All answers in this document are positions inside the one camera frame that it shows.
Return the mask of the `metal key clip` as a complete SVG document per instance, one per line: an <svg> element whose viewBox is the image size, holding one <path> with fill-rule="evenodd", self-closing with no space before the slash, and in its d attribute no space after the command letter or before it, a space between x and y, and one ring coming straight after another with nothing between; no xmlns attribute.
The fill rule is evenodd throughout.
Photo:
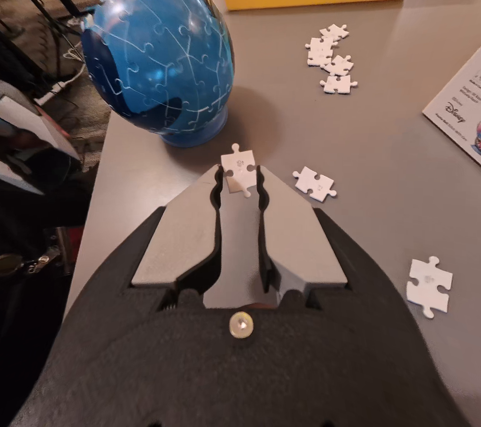
<svg viewBox="0 0 481 427"><path fill-rule="evenodd" d="M43 255L33 260L24 260L19 254L1 255L1 279L15 274L36 274L61 254L58 247L49 248Z"/></svg>

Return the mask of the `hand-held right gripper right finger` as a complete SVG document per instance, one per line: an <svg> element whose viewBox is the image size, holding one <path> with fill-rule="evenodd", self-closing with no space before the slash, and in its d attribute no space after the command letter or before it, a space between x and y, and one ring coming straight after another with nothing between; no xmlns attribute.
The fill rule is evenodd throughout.
<svg viewBox="0 0 481 427"><path fill-rule="evenodd" d="M346 275L314 208L264 166L256 168L258 260L262 287L279 296L342 288Z"/></svg>

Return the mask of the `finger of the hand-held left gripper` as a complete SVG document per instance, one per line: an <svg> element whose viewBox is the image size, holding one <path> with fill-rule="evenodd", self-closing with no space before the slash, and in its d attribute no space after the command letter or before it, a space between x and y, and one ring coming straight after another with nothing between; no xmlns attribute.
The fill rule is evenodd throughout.
<svg viewBox="0 0 481 427"><path fill-rule="evenodd" d="M26 180L22 179L22 177L15 173L9 165L1 162L1 181L19 188L21 190L37 194L37 195L44 195L44 193L28 183Z"/></svg>
<svg viewBox="0 0 481 427"><path fill-rule="evenodd" d="M80 160L69 136L50 117L41 111L22 106L6 95L1 96L1 119L18 129L28 130L51 147Z"/></svg>

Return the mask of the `white puzzle piece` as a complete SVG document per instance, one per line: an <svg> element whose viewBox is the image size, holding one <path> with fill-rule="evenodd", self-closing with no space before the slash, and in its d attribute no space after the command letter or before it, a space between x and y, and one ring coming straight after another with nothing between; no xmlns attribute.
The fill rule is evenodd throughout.
<svg viewBox="0 0 481 427"><path fill-rule="evenodd" d="M433 310L447 313L449 294L438 290L442 287L449 291L453 274L438 267L440 259L430 256L427 262L412 259L409 271L410 280L406 283L406 299L422 307L423 315L434 318Z"/></svg>
<svg viewBox="0 0 481 427"><path fill-rule="evenodd" d="M332 42L337 42L349 35L346 24L342 25L341 27L337 26L336 24L332 24L329 27L320 29L319 32L323 40L331 39Z"/></svg>
<svg viewBox="0 0 481 427"><path fill-rule="evenodd" d="M324 67L332 61L333 47L338 41L333 37L311 38L310 43L305 44L308 51L307 65Z"/></svg>
<svg viewBox="0 0 481 427"><path fill-rule="evenodd" d="M221 155L224 172L232 172L226 177L231 194L242 192L244 197L251 196L250 187L256 186L256 161L252 150L240 151L239 144L233 143L231 154Z"/></svg>
<svg viewBox="0 0 481 427"><path fill-rule="evenodd" d="M351 89L358 86L357 81L352 81L350 75L346 76L329 76L326 80L319 82L326 94L343 94L349 95Z"/></svg>
<svg viewBox="0 0 481 427"><path fill-rule="evenodd" d="M324 202L327 197L337 196L337 192L332 190L333 179L318 174L306 166L301 172L292 172L292 176L297 180L295 187L318 202Z"/></svg>
<svg viewBox="0 0 481 427"><path fill-rule="evenodd" d="M337 55L335 58L330 58L330 62L322 66L322 69L329 73L330 76L346 76L350 74L353 68L351 56L341 57Z"/></svg>

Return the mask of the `blue puzzle ball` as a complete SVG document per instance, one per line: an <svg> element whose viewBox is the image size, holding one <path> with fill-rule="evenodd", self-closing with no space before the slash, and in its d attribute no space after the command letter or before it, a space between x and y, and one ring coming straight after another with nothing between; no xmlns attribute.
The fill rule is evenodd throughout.
<svg viewBox="0 0 481 427"><path fill-rule="evenodd" d="M81 44L103 100L143 130L195 132L229 99L235 56L212 0L99 0Z"/></svg>

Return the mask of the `white printed leaflet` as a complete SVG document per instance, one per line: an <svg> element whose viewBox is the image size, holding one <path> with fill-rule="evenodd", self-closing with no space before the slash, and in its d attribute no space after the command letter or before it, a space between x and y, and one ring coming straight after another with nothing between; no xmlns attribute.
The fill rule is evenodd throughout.
<svg viewBox="0 0 481 427"><path fill-rule="evenodd" d="M480 48L422 114L480 165Z"/></svg>

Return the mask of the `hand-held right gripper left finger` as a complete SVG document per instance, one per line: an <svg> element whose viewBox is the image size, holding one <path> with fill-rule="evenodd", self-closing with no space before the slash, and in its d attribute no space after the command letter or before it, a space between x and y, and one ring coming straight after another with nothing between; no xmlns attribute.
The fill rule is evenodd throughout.
<svg viewBox="0 0 481 427"><path fill-rule="evenodd" d="M220 193L215 164L165 207L132 278L134 287L204 294L221 272Z"/></svg>

